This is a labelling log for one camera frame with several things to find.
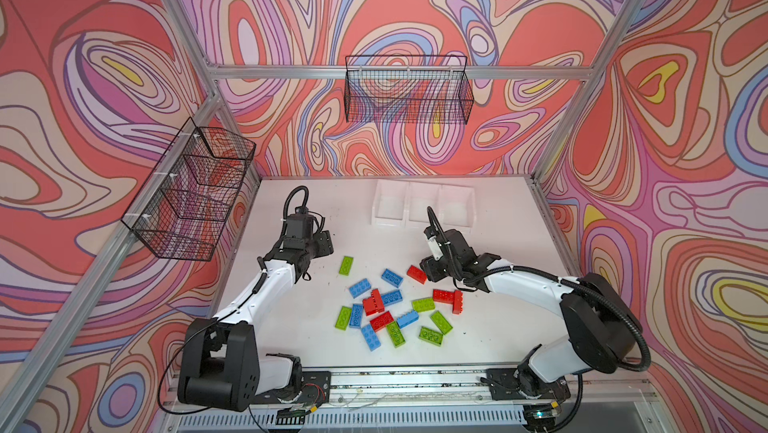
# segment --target dark blue lego brick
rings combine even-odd
[[[415,323],[418,320],[418,313],[415,310],[411,310],[408,313],[406,313],[403,316],[400,316],[397,319],[397,325],[403,329],[410,325],[411,323]]]
[[[402,283],[402,276],[392,272],[389,269],[384,270],[384,273],[382,273],[382,279],[395,288],[399,288],[400,283]]]
[[[389,293],[384,293],[382,295],[382,302],[384,303],[384,306],[394,305],[395,303],[402,302],[402,293],[400,293],[400,290],[396,289]]]
[[[362,326],[362,305],[355,303],[352,305],[352,318],[350,319],[350,328],[360,328]]]
[[[371,284],[368,283],[368,279],[361,279],[359,282],[355,283],[350,287],[350,293],[352,294],[352,298],[357,298],[361,294],[367,292],[371,289]]]
[[[376,332],[373,331],[373,327],[370,325],[363,326],[360,331],[362,332],[362,337],[366,339],[366,343],[368,343],[368,348],[371,349],[371,351],[379,348],[379,346],[382,345],[381,342],[379,342],[379,337],[376,336]]]

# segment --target wire basket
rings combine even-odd
[[[210,261],[255,150],[224,128],[195,127],[168,172],[152,173],[164,178],[147,207],[123,223],[158,258]]]
[[[475,103],[466,64],[463,55],[349,55],[346,120],[466,124]]]

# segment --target upside-down lego brick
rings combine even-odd
[[[461,315],[464,311],[464,293],[461,290],[453,292],[453,314]]]
[[[378,288],[373,289],[371,292],[371,298],[373,298],[373,304],[376,305],[376,312],[384,313],[384,299],[382,299]]]
[[[355,303],[352,305],[352,318],[350,318],[350,328],[360,328],[362,326],[362,305]]]
[[[355,283],[350,287],[350,293],[352,294],[352,298],[357,298],[361,294],[367,292],[371,289],[371,284],[369,283],[368,279],[363,278],[359,282]]]
[[[389,293],[384,293],[382,295],[382,302],[384,302],[384,306],[394,305],[395,303],[402,302],[402,293],[400,293],[400,290],[396,289]]]
[[[384,273],[382,273],[382,279],[387,283],[389,283],[390,285],[394,286],[395,288],[399,288],[400,283],[402,283],[402,276],[391,271],[390,269],[384,270]]]
[[[427,281],[427,274],[422,272],[420,269],[416,268],[414,265],[411,265],[411,267],[408,268],[407,275],[422,285]]]
[[[349,306],[342,306],[339,312],[339,318],[336,319],[336,328],[346,329],[346,326],[350,324],[350,317],[352,316],[352,309]]]
[[[418,313],[416,312],[416,310],[412,309],[405,315],[398,317],[397,325],[400,327],[400,329],[403,329],[408,325],[410,325],[411,323],[415,323],[417,321],[418,321]]]
[[[406,344],[406,338],[402,335],[400,327],[396,322],[389,323],[386,326],[386,332],[389,333],[389,338],[392,339],[392,344],[395,345],[395,348]]]
[[[431,298],[415,299],[411,302],[413,309],[417,312],[428,312],[430,309],[435,309],[435,300]]]
[[[453,304],[453,293],[446,292],[444,289],[434,289],[432,291],[432,299],[435,303],[446,303],[448,305]]]
[[[339,274],[344,276],[350,275],[350,270],[352,269],[352,261],[354,258],[351,256],[345,256],[343,260],[341,260],[341,268],[339,268]]]
[[[371,327],[373,328],[373,331],[378,332],[393,321],[395,321],[395,319],[392,318],[392,313],[385,312],[371,320]]]
[[[366,311],[366,316],[379,313],[379,307],[376,306],[376,301],[372,297],[362,299],[362,309]]]
[[[422,331],[418,332],[418,339],[422,339],[425,342],[432,343],[433,345],[442,345],[442,333],[436,332],[433,329],[429,329],[426,326],[422,326]]]
[[[382,345],[381,342],[379,342],[379,337],[376,336],[376,332],[373,331],[373,328],[371,328],[370,325],[363,326],[360,331],[362,332],[362,337],[366,339],[366,343],[368,343],[368,348],[373,351],[379,346]]]
[[[440,329],[443,335],[447,334],[449,331],[453,329],[450,323],[446,320],[446,317],[442,315],[440,312],[432,313],[429,318],[432,319],[433,322],[437,325],[437,327]]]

